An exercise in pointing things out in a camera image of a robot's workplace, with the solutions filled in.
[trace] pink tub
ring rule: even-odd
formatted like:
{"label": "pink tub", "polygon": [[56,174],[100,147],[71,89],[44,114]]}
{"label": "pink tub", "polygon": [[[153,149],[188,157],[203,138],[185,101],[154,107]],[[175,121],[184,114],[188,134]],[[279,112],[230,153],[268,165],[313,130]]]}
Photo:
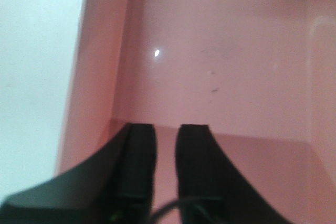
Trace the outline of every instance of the pink tub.
{"label": "pink tub", "polygon": [[335,13],[335,0],[87,0],[58,172],[124,122],[152,123],[155,209],[176,198],[179,125],[208,124],[282,215],[335,223]]}

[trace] black cord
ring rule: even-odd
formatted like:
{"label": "black cord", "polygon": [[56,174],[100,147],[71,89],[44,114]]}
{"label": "black cord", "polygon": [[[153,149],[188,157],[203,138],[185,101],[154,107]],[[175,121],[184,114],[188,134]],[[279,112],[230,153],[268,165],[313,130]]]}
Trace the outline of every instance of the black cord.
{"label": "black cord", "polygon": [[198,210],[199,213],[205,217],[211,224],[227,224],[226,221],[214,220],[210,217],[207,210],[202,206],[202,200],[196,197],[186,197],[182,199],[176,199],[168,202],[166,205],[154,212],[146,222],[146,224],[156,224],[156,222],[165,216],[174,208],[183,209],[186,206],[191,205],[193,208]]}

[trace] white wall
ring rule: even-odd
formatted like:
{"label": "white wall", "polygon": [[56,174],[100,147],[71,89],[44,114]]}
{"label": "white wall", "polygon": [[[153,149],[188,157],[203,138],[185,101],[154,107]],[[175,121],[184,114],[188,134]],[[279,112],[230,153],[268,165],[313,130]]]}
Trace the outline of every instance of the white wall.
{"label": "white wall", "polygon": [[0,201],[52,177],[82,0],[0,0]]}

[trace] bathtub wall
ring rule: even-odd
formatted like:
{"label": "bathtub wall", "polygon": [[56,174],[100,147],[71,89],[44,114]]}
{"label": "bathtub wall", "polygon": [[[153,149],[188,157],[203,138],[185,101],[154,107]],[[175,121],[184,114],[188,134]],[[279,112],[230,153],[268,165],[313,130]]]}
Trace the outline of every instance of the bathtub wall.
{"label": "bathtub wall", "polygon": [[309,0],[312,145],[336,184],[336,4]]}
{"label": "bathtub wall", "polygon": [[311,82],[312,223],[336,219],[336,3],[308,0],[308,80]]}
{"label": "bathtub wall", "polygon": [[129,0],[128,10],[114,118],[307,139],[306,0]]}
{"label": "bathtub wall", "polygon": [[58,173],[108,138],[126,5],[127,0],[86,0]]}

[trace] pink bathtub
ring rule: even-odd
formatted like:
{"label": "pink bathtub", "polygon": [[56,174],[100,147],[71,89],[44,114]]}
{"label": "pink bathtub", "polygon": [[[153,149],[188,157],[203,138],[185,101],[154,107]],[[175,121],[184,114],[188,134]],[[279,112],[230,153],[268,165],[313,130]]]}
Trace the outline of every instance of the pink bathtub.
{"label": "pink bathtub", "polygon": [[176,198],[179,125],[208,124],[282,215],[335,223],[335,13],[335,0],[87,0],[57,171],[124,122],[152,123],[155,209]]}

